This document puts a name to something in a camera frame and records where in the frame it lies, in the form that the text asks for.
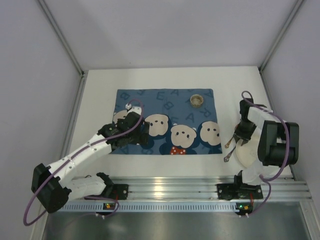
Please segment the white round plate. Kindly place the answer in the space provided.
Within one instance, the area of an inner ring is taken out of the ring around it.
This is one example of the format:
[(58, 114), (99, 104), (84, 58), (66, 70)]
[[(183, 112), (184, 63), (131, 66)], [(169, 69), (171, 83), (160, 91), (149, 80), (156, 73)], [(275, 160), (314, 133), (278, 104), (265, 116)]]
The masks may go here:
[(263, 166), (258, 158), (258, 145), (260, 141), (260, 130), (255, 130), (251, 139), (247, 143), (240, 139), (236, 144), (236, 157), (244, 167), (242, 171), (242, 180), (253, 182), (259, 179), (259, 175), (270, 178), (278, 172), (276, 166)]

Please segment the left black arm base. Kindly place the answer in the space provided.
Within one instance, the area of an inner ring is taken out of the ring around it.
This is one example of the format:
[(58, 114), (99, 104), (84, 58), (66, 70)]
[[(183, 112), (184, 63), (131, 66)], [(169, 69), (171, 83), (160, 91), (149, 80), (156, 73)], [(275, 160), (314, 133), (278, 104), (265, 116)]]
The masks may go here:
[(106, 191), (103, 194), (105, 198), (113, 200), (126, 200), (129, 194), (128, 184), (113, 184), (106, 187)]

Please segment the blue bear print placemat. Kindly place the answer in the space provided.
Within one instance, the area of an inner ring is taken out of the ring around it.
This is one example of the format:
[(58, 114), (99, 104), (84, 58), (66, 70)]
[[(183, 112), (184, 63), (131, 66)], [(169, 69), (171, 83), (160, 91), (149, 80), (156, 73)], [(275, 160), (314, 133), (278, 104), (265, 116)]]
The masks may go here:
[[(204, 98), (201, 107), (191, 106), (190, 97)], [(119, 89), (113, 116), (127, 112), (130, 100), (140, 100), (143, 117), (150, 123), (147, 146), (127, 145), (115, 155), (207, 155), (221, 154), (221, 134), (211, 88)]]

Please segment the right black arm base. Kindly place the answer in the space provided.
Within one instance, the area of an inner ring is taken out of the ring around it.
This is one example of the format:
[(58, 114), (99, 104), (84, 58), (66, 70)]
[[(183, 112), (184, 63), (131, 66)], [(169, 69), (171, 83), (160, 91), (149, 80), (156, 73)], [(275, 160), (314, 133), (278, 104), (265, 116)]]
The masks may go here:
[(221, 183), (217, 186), (217, 195), (219, 200), (254, 200), (263, 199), (263, 193), (260, 185), (248, 185), (242, 183)]

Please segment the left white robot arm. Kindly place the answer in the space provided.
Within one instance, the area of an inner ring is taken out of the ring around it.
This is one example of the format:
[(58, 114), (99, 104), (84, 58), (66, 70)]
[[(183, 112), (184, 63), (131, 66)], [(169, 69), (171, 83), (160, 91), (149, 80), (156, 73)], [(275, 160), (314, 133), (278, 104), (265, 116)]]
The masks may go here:
[(83, 146), (47, 166), (33, 170), (31, 191), (48, 213), (55, 213), (67, 202), (97, 196), (108, 198), (115, 193), (110, 177), (98, 172), (89, 177), (79, 173), (96, 160), (127, 145), (146, 145), (150, 124), (140, 114), (130, 112), (116, 124), (104, 125)]

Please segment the gold spoon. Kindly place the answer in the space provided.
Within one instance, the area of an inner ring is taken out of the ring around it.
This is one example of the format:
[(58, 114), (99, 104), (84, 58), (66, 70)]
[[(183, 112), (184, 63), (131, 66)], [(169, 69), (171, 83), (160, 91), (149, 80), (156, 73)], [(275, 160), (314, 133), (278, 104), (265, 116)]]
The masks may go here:
[(225, 149), (228, 149), (228, 148), (230, 147), (230, 144), (231, 144), (231, 142), (233, 141), (233, 139), (234, 139), (234, 137), (235, 137), (235, 131), (236, 131), (237, 127), (238, 127), (238, 125), (236, 125), (236, 126), (234, 127), (234, 131), (233, 131), (233, 134), (232, 134), (230, 140), (224, 145), (224, 148), (225, 148)]

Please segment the small grey ceramic cup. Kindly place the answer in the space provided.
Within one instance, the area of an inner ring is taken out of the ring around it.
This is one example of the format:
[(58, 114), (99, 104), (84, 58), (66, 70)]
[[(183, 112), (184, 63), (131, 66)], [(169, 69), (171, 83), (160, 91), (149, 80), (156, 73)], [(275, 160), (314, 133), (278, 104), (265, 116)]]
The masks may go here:
[(190, 97), (190, 104), (193, 108), (200, 108), (204, 103), (204, 98), (200, 94), (194, 94)]

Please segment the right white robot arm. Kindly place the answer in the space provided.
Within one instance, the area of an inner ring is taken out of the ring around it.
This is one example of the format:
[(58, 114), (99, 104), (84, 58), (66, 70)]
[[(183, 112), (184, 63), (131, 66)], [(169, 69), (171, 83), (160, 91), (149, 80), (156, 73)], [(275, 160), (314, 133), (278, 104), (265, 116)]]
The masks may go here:
[(286, 166), (297, 163), (300, 127), (282, 120), (266, 106), (254, 104), (252, 98), (241, 100), (239, 108), (240, 122), (233, 133), (236, 142), (246, 145), (255, 130), (260, 130), (256, 160), (240, 172), (242, 182), (253, 186), (273, 181)]

